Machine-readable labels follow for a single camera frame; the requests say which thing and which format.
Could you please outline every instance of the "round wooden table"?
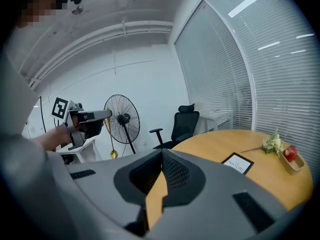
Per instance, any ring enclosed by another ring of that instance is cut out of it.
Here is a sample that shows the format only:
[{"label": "round wooden table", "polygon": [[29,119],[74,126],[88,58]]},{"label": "round wooden table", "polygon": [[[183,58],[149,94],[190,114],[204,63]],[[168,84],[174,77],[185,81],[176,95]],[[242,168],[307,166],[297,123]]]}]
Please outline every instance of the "round wooden table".
[{"label": "round wooden table", "polygon": [[[281,164],[277,154],[266,154],[263,150],[245,153],[257,148],[269,135],[251,130],[217,130],[189,138],[176,145],[173,150],[221,163],[233,152],[254,162],[246,176],[273,194],[289,211],[310,199],[313,182],[309,167],[296,175],[290,175]],[[283,147],[289,146],[282,141]],[[146,197],[149,227],[152,228],[162,214],[162,198],[168,194],[164,175],[161,173]]]}]

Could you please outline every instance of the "window blinds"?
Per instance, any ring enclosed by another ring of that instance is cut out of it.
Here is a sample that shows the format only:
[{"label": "window blinds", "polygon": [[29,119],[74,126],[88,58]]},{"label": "window blinds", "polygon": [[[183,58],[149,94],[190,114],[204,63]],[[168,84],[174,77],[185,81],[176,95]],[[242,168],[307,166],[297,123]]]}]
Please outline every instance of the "window blinds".
[{"label": "window blinds", "polygon": [[175,46],[190,102],[200,112],[198,133],[250,130],[252,97],[243,57],[226,25],[205,2]]},{"label": "window blinds", "polygon": [[256,130],[295,145],[318,180],[320,50],[292,0],[208,0],[234,30],[256,93]]}]

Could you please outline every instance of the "small tray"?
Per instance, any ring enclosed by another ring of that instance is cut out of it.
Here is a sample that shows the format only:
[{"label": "small tray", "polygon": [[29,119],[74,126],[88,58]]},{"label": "small tray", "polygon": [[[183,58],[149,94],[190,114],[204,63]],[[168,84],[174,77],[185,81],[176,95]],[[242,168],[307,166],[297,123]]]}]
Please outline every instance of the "small tray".
[{"label": "small tray", "polygon": [[305,166],[304,160],[301,156],[297,153],[294,160],[288,162],[283,154],[280,155],[280,162],[287,170],[287,172],[291,175],[295,175],[301,171],[301,169]]}]

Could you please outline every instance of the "table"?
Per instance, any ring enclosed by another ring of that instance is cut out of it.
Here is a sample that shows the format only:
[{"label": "table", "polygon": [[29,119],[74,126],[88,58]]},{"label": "table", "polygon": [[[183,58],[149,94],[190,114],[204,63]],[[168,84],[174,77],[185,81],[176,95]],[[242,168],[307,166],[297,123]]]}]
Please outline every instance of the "table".
[{"label": "table", "polygon": [[85,162],[101,161],[102,158],[95,145],[95,139],[96,136],[88,138],[85,140],[83,146],[68,150],[68,148],[72,147],[72,143],[70,143],[63,148],[58,149],[56,153],[59,153],[59,155],[75,154],[81,164]]},{"label": "table", "polygon": [[[257,148],[269,135],[251,130],[217,130],[186,139],[173,150],[221,163],[233,152],[251,160],[254,165],[246,176],[273,194],[289,211],[296,205],[310,199],[313,182],[309,167],[296,175],[290,175],[275,153],[265,154],[263,150],[242,151]],[[283,147],[289,146],[282,141]],[[168,194],[163,173],[159,175],[146,197],[146,211],[149,227],[152,228],[162,214],[162,198]]]}]

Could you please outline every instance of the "ceiling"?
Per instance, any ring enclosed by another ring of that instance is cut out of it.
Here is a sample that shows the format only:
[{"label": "ceiling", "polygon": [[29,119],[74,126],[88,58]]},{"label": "ceiling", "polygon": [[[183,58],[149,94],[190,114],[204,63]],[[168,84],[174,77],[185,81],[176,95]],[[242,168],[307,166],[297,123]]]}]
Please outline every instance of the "ceiling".
[{"label": "ceiling", "polygon": [[181,0],[82,0],[83,12],[67,8],[43,16],[24,28],[16,28],[5,48],[13,66],[29,83],[54,55],[72,42],[122,21],[173,22]]}]

